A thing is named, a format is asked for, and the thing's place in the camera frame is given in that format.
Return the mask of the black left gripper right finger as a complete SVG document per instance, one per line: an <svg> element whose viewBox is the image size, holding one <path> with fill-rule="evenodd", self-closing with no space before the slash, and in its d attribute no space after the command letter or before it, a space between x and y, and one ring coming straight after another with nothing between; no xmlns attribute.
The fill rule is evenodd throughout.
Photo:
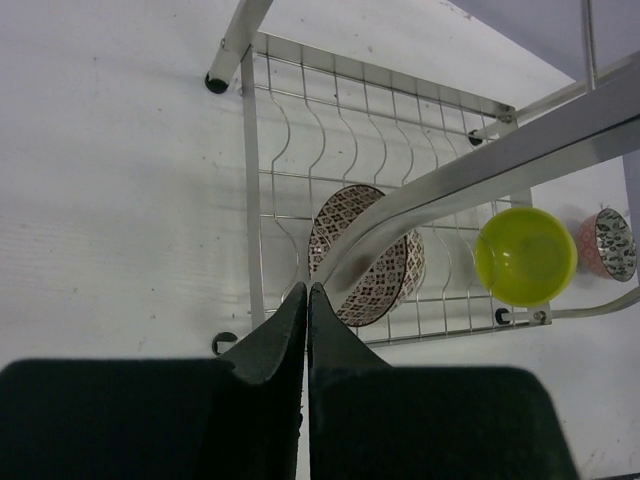
<svg viewBox="0 0 640 480"><path fill-rule="evenodd" d="M334 313L308 304L314 479L575 479L547 391L502 366L394 367Z"/></svg>

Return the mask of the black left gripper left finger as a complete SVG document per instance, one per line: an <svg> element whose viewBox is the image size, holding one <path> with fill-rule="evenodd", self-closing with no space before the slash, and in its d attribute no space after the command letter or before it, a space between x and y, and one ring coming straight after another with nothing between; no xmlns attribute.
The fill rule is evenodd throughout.
<svg viewBox="0 0 640 480"><path fill-rule="evenodd" d="M292 479L307 289L215 359L24 359L1 372L5 479Z"/></svg>

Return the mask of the brown patterned bowl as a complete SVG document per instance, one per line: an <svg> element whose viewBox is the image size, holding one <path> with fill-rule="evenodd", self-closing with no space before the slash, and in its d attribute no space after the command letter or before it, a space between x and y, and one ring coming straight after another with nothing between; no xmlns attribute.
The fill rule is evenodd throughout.
<svg viewBox="0 0 640 480"><path fill-rule="evenodd" d="M316 214L309 237L310 274L316 272L343 231L384 196L373 186L356 184L329 197ZM365 327L380 320L413 294L424 271L424 242L414 229L378 258L338 309L337 316L350 327Z"/></svg>

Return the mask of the pink floral bowl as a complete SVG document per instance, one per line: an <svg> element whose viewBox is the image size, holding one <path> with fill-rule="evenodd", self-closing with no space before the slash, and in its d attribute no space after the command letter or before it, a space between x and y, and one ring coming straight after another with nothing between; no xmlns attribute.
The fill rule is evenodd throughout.
<svg viewBox="0 0 640 480"><path fill-rule="evenodd" d="M628 282L637 268L631 228L615 209L604 208L587 218L578 230L580 262L595 276Z"/></svg>

